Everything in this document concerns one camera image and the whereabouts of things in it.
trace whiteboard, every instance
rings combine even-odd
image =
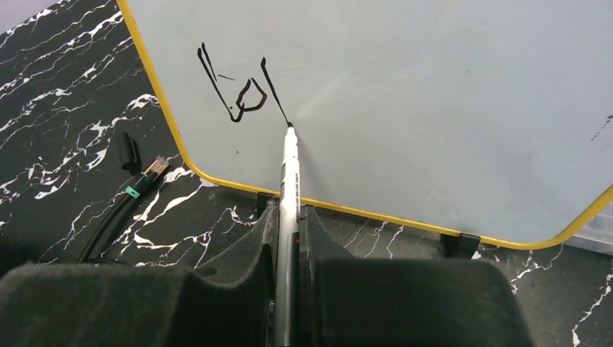
[[[278,191],[265,59],[308,202],[525,248],[612,197],[610,1],[119,4],[205,178]]]

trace ink mark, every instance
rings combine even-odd
[[[222,74],[217,74],[217,75],[218,75],[219,77],[221,77],[221,78],[225,78],[226,80],[236,81],[236,80],[235,80],[234,78],[232,78],[232,77],[224,76],[224,75],[222,75]]]
[[[260,101],[259,101],[259,103],[257,105],[252,106],[252,107],[245,107],[245,103],[243,103],[243,97],[244,97],[245,93],[247,93],[247,91],[250,89],[252,82],[255,85],[257,91],[260,92],[261,98],[260,98]],[[262,90],[260,85],[257,84],[257,81],[254,80],[253,77],[248,79],[247,83],[245,84],[245,86],[243,87],[241,92],[239,93],[239,97],[236,99],[236,105],[239,107],[239,110],[240,110],[239,111],[239,115],[236,117],[236,119],[232,118],[232,121],[235,121],[235,122],[238,123],[243,118],[243,113],[251,112],[251,111],[257,111],[257,110],[261,109],[262,106],[264,106],[264,102],[266,102],[266,98],[267,97],[268,97],[268,95],[266,95],[266,93],[264,93],[264,90]]]
[[[211,71],[213,70],[213,66],[211,66],[210,70],[209,70],[207,63],[205,63],[205,60],[202,57],[202,53],[203,52],[204,52],[204,54],[205,54],[205,56],[207,57],[207,60],[208,60],[208,54],[207,54],[204,42],[202,43],[202,47],[198,48],[198,59],[200,59],[200,63],[205,68],[205,71],[207,72],[209,80],[213,84],[213,88],[215,88],[215,92],[217,92],[217,96],[219,96],[219,98],[221,99],[221,102],[226,107],[226,110],[228,110],[228,113],[230,114],[230,118],[233,119],[234,115],[232,114],[232,111],[230,111],[230,108],[228,107],[228,104],[226,104],[226,101],[223,99],[223,96],[221,95],[221,92],[219,91],[219,88],[217,87],[217,83],[215,83],[216,80],[213,77],[213,75],[211,74]]]
[[[279,97],[277,96],[277,92],[275,91],[275,86],[273,85],[273,81],[270,80],[270,76],[268,75],[268,71],[266,70],[266,57],[264,56],[262,57],[262,62],[260,63],[260,67],[262,67],[262,72],[264,73],[264,77],[266,77],[266,82],[268,82],[268,87],[270,87],[270,90],[273,92],[273,97],[275,98],[275,101],[277,101],[277,105],[279,105],[279,109],[281,110],[281,113],[283,114],[283,118],[285,118],[286,123],[289,124],[286,113],[283,110],[283,107],[281,107],[281,103],[279,102]]]
[[[613,114],[611,116],[608,116],[606,118],[606,121],[604,122],[604,124],[602,124],[602,127],[600,127],[600,130],[594,135],[594,137],[592,137],[591,141],[594,141],[594,139],[596,138],[596,136],[598,136],[598,134],[600,134],[600,132],[607,126],[607,124],[609,124],[609,122],[613,119]]]

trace yellow border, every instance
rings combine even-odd
[[[160,85],[160,81],[158,80],[158,76],[155,74],[155,70],[153,69],[153,65],[151,64],[151,60],[149,59],[149,55],[147,54],[147,50],[145,49],[145,44],[142,41],[140,36],[140,32],[134,21],[134,17],[132,16],[132,12],[130,11],[127,0],[117,0],[117,4],[119,5],[119,9],[121,13],[124,15],[124,20],[126,25],[128,26],[128,30],[130,31],[130,35],[134,40],[134,44],[136,45],[136,49],[138,54],[140,55],[140,59],[142,64],[145,66],[145,71],[149,76],[149,80],[151,81],[151,85],[153,86],[153,90],[155,94],[158,96],[158,100],[160,102],[160,106],[162,111],[164,112],[164,116],[166,117],[166,121],[168,122],[168,126],[171,129],[172,135],[176,142],[177,147],[179,148],[179,152],[185,160],[187,166],[193,170],[198,176],[201,176],[208,181],[211,181],[215,184],[219,184],[226,187],[236,188],[240,190],[246,190],[248,192],[267,192],[278,196],[277,192],[273,192],[268,189],[260,189],[257,187],[248,186],[246,184],[240,184],[232,181],[226,181],[223,179],[217,179],[215,177],[211,177],[206,173],[202,172],[189,158],[187,154],[187,150],[185,149],[185,145],[183,140],[181,139],[181,135],[179,134],[179,130],[175,124],[174,118],[172,117],[172,113],[170,107],[168,107],[168,102],[166,101],[166,97],[162,91],[162,86]],[[602,195],[596,199],[591,205],[586,208],[575,220],[573,220],[563,231],[558,234],[558,236],[550,239],[548,241],[543,241],[535,244],[521,244],[517,242],[509,242],[503,241],[499,239],[494,239],[492,237],[482,236],[481,240],[486,244],[494,244],[501,247],[513,248],[513,249],[540,249],[547,248],[551,246],[555,246],[560,244],[567,239],[569,239],[574,233],[576,233],[579,228],[587,224],[598,212],[600,212],[607,204],[613,201],[613,185],[611,185]],[[389,215],[381,215],[379,213],[368,212],[364,210],[358,210],[356,208],[345,207],[340,205],[330,204],[328,202],[321,202],[313,199],[302,199],[303,203],[319,206],[323,208],[328,208],[331,210],[337,210],[340,212],[350,213],[353,215],[362,215],[367,218],[377,219],[377,220],[386,220],[391,223],[397,223],[404,226],[410,226],[413,228],[424,229],[428,231],[433,231],[440,234],[447,234],[457,236],[460,234],[460,231],[452,230],[449,228],[442,228],[439,226],[431,226],[429,224],[414,222],[412,220],[406,220],[402,218],[390,217]]]

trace marker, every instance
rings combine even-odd
[[[292,307],[297,289],[295,266],[298,261],[298,224],[300,220],[300,163],[298,137],[291,122],[283,144],[279,202],[279,241],[275,287],[275,322],[273,345],[291,346],[294,315]]]

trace marble countertop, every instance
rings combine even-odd
[[[0,35],[0,273],[74,262],[130,175],[113,136],[144,164],[171,167],[105,256],[134,266],[198,266],[255,222],[255,195],[183,163],[114,0],[60,1]],[[317,209],[357,257],[441,258],[439,236]],[[612,258],[559,245],[483,246],[507,277],[538,346],[613,346]]]

